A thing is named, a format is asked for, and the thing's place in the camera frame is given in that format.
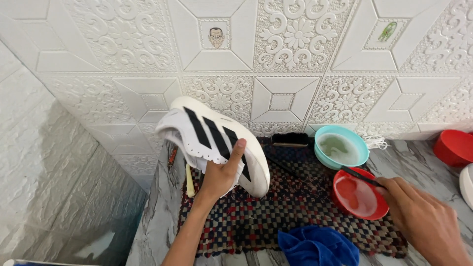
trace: black stripe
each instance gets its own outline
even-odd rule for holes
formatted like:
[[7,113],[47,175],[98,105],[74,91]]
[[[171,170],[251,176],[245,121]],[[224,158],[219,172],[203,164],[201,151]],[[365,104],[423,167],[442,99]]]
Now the black stripe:
[[223,156],[225,159],[230,159],[230,151],[228,150],[227,144],[225,143],[225,140],[223,139],[222,134],[220,131],[217,129],[217,126],[215,123],[203,117],[204,122],[207,124],[207,126],[210,129],[210,133],[212,134],[213,140],[215,141],[215,144],[217,145],[217,148],[220,152],[220,155]]
[[194,127],[194,130],[195,130],[195,133],[197,134],[197,139],[199,139],[199,142],[202,145],[206,146],[207,148],[212,149],[212,147],[210,146],[209,139],[207,138],[207,134],[205,133],[201,122],[195,115],[195,112],[190,109],[187,109],[186,107],[184,107],[184,110],[191,120],[192,126]]
[[[224,127],[224,126],[223,126],[223,131],[225,131],[225,134],[227,134],[228,138],[230,139],[230,143],[232,144],[232,147],[234,147],[235,144],[236,144],[237,141],[238,141],[237,134],[236,134],[233,130],[230,130],[230,129]],[[245,155],[244,155],[244,154],[243,154],[243,156],[241,157],[241,160],[242,160],[243,163],[245,164],[245,167],[243,167],[243,172],[242,172],[242,174],[246,177],[246,179],[248,179],[248,181],[251,182],[250,172],[248,171],[248,164],[246,163],[246,158],[245,158]]]

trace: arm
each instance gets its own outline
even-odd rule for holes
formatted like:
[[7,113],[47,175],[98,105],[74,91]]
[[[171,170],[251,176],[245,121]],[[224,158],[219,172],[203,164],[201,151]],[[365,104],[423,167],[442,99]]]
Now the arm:
[[377,181],[395,226],[432,266],[473,266],[454,209],[400,177]]
[[195,252],[201,239],[205,220],[215,202],[225,194],[233,184],[238,164],[245,152],[246,140],[239,139],[226,164],[207,162],[202,188],[194,198],[191,211],[161,266],[192,266]]

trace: white sneaker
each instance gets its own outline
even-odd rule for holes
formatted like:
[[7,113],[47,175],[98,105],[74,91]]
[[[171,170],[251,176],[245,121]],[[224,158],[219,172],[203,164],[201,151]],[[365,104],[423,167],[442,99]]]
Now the white sneaker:
[[241,185],[254,197],[266,195],[270,174],[268,163],[256,137],[239,122],[219,114],[200,101],[178,97],[158,123],[157,134],[174,142],[187,163],[205,173],[207,161],[226,163],[238,139],[246,139],[234,185]]

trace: teal bowl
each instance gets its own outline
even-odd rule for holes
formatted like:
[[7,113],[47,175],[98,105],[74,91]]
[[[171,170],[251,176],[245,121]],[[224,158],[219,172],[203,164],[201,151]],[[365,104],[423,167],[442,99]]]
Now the teal bowl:
[[329,158],[327,155],[325,155],[322,150],[320,149],[319,145],[317,144],[317,139],[320,138],[323,134],[326,133],[334,133],[334,134],[339,134],[346,139],[348,139],[353,146],[358,150],[358,162],[355,165],[345,165],[348,167],[356,167],[364,164],[368,160],[369,156],[369,150],[368,146],[366,143],[363,141],[360,136],[358,136],[356,133],[353,131],[346,129],[341,126],[337,125],[326,125],[321,127],[317,132],[315,133],[315,145],[314,145],[314,151],[315,151],[315,156],[317,156],[317,159],[323,165],[327,166],[328,168],[334,169],[334,170],[340,170],[342,165],[338,163],[337,161],[334,161],[333,159]]

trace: marble countertop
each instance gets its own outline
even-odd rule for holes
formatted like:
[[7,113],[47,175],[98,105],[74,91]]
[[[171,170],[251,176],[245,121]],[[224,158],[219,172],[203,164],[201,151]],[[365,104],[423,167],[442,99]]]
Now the marble countertop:
[[[458,212],[463,241],[473,258],[473,211],[460,194],[459,170],[449,168],[432,152],[431,142],[388,141],[386,150],[371,150],[368,167],[375,176],[400,176],[417,187],[447,202]],[[127,266],[158,266],[177,234],[181,202],[181,187],[185,180],[184,157],[177,154],[174,166],[168,171],[167,160],[173,144],[166,142],[162,149],[155,179],[151,185],[140,226],[135,235]],[[246,254],[222,254],[196,259],[196,266],[289,266],[281,251],[263,250]],[[409,246],[405,259],[384,255],[360,256],[360,266],[425,266],[427,261]]]

